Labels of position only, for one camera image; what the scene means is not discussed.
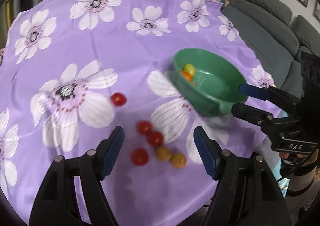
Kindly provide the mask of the yellow cherry tomato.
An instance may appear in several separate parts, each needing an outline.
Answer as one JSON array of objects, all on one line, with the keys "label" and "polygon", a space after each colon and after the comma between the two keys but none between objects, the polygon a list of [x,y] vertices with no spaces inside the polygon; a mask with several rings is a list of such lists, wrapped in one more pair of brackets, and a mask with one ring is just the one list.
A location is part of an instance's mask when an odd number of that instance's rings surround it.
[{"label": "yellow cherry tomato", "polygon": [[187,158],[183,153],[175,152],[170,158],[170,164],[176,169],[184,168],[187,164]]},{"label": "yellow cherry tomato", "polygon": [[165,145],[159,146],[155,149],[155,156],[161,162],[167,162],[172,157],[172,152]]}]

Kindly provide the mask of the yellow gold pole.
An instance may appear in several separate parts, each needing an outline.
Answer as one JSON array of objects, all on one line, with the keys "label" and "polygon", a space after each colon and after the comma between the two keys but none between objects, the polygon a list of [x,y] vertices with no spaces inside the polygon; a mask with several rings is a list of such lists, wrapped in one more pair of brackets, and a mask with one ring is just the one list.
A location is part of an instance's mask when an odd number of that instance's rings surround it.
[{"label": "yellow gold pole", "polygon": [[7,28],[10,28],[14,20],[14,10],[13,10],[13,0],[5,0],[5,19],[7,23]]}]

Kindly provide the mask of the orange fruit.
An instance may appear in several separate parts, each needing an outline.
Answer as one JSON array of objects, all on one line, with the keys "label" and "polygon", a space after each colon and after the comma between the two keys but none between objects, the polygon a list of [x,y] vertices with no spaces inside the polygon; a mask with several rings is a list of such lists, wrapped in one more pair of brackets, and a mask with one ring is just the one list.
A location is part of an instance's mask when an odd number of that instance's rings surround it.
[{"label": "orange fruit", "polygon": [[188,80],[189,82],[192,81],[192,76],[187,71],[180,71],[180,73],[183,75],[183,77]]}]

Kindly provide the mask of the red cherry tomato pair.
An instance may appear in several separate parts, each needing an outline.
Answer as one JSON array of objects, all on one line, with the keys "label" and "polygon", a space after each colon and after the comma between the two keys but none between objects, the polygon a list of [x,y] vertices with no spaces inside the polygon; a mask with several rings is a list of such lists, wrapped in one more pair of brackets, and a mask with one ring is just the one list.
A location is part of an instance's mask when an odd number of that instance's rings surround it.
[{"label": "red cherry tomato pair", "polygon": [[147,142],[152,146],[152,147],[159,147],[163,144],[164,137],[161,132],[155,131],[152,132],[150,135],[147,136]]},{"label": "red cherry tomato pair", "polygon": [[147,120],[141,120],[136,125],[136,130],[138,133],[148,136],[152,134],[153,127],[152,124]]}]

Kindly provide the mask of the grey sofa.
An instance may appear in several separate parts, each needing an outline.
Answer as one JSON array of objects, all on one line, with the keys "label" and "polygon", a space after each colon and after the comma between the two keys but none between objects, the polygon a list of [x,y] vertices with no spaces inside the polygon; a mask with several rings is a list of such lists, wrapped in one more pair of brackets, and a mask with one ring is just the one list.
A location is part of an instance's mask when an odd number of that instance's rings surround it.
[{"label": "grey sofa", "polygon": [[227,18],[229,34],[239,35],[262,66],[254,82],[275,85],[300,97],[302,93],[301,54],[319,56],[319,32],[304,17],[292,17],[291,9],[280,0],[231,0],[221,10]]}]

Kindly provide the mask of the purple floral tablecloth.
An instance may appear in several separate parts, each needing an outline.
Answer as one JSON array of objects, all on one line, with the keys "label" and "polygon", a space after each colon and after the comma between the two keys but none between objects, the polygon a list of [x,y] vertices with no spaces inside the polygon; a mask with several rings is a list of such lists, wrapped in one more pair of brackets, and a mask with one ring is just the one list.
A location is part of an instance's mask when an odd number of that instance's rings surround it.
[{"label": "purple floral tablecloth", "polygon": [[[232,117],[204,119],[172,85],[172,60],[200,48],[230,61],[249,84],[262,66],[226,28],[222,5],[200,0],[44,0],[22,12],[9,30],[1,66],[1,188],[28,222],[42,180],[58,155],[73,158],[97,147],[115,126],[125,141],[103,189],[120,225],[177,225],[210,199],[193,130],[248,157],[265,136]],[[114,106],[119,92],[127,102]],[[155,156],[137,132],[141,120],[163,134],[176,169]],[[131,162],[133,150],[149,156]]]}]

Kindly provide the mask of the green jujube fruit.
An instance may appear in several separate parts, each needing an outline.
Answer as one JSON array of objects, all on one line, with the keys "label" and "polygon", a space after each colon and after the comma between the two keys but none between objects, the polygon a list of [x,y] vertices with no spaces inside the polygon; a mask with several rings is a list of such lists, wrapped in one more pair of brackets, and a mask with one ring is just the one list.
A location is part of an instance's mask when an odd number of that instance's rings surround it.
[{"label": "green jujube fruit", "polygon": [[196,74],[196,69],[191,63],[184,65],[183,71],[187,72],[192,78]]}]

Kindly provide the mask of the green plastic bowl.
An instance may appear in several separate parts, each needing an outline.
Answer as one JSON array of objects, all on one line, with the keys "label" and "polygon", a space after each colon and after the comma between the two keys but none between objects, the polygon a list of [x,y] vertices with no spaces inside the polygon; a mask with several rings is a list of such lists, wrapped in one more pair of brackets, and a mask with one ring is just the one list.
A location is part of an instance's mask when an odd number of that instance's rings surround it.
[{"label": "green plastic bowl", "polygon": [[[188,63],[196,69],[191,82],[180,73]],[[246,79],[232,63],[217,54],[185,48],[174,55],[173,67],[172,83],[201,116],[230,115],[234,104],[248,99],[239,91]]]}]

